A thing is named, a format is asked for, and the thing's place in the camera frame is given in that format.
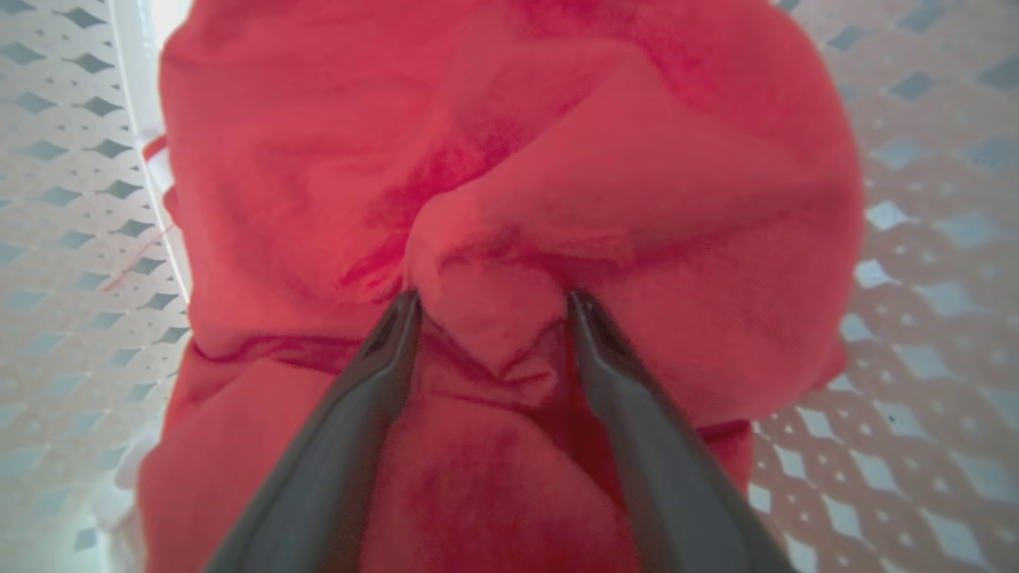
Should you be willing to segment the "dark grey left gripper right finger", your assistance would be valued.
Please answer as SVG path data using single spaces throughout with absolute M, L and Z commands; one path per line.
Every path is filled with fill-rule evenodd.
M 576 374 L 611 442 L 641 571 L 793 571 L 604 305 L 574 290 L 567 309 Z

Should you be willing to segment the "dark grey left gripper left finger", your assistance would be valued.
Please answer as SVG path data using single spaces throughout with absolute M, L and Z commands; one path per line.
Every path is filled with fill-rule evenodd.
M 327 389 L 208 572 L 357 572 L 377 467 L 412 382 L 423 311 L 405 291 Z

